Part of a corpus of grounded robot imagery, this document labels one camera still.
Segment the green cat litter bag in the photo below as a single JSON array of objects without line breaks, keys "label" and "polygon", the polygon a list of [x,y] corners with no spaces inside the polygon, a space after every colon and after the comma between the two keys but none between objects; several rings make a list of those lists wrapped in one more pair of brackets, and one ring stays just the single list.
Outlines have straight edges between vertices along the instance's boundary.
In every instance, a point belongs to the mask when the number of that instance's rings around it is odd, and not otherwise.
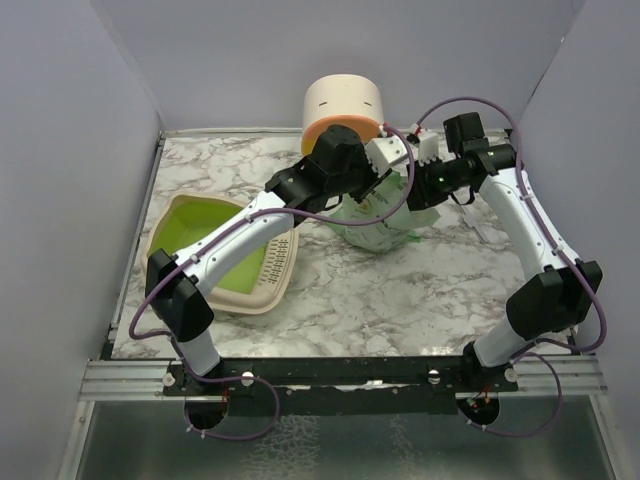
[{"label": "green cat litter bag", "polygon": [[[386,213],[402,197],[408,178],[395,171],[383,180],[361,203],[350,196],[330,217],[354,223],[372,220]],[[404,203],[386,220],[368,226],[353,227],[329,223],[328,226],[351,245],[374,253],[396,249],[409,242],[419,242],[418,229],[433,226],[440,218],[436,208],[410,211]]]}]

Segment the grey plastic bag clip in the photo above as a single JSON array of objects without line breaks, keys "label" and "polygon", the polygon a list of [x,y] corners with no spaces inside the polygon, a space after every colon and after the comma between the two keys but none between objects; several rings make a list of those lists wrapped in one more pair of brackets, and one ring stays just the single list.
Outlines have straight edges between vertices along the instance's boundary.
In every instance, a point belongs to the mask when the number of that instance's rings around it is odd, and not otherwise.
[{"label": "grey plastic bag clip", "polygon": [[488,244],[490,242],[489,237],[481,228],[481,225],[476,216],[462,205],[458,205],[457,210],[461,216],[461,220],[466,225],[466,227],[476,235],[481,243]]}]

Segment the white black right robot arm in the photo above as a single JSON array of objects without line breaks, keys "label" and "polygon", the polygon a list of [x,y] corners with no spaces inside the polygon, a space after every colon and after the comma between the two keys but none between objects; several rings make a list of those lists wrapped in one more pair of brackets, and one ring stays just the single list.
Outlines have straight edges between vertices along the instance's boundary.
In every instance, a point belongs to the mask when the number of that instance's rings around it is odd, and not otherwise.
[{"label": "white black right robot arm", "polygon": [[525,278],[507,300],[504,319],[463,350],[461,383],[481,391],[526,348],[582,323],[603,273],[597,262],[583,261],[562,239],[536,199],[516,150],[490,144],[478,113],[452,117],[444,130],[454,156],[449,161],[439,157],[434,132],[413,126],[408,137],[418,148],[410,209],[435,207],[461,189],[471,199],[481,197],[514,246]]}]

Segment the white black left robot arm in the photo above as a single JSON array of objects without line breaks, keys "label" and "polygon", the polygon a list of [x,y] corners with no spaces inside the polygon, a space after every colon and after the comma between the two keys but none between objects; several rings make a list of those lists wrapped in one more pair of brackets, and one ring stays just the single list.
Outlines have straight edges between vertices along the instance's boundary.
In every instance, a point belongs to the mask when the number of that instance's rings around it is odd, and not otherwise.
[{"label": "white black left robot arm", "polygon": [[309,154],[276,172],[221,227],[174,254],[159,249],[149,257],[145,303],[168,327],[195,392],[210,394],[220,385],[221,357],[209,332],[215,315],[207,300],[220,281],[272,239],[318,217],[330,199],[363,200],[406,157],[391,132],[363,142],[351,128],[332,125]]}]

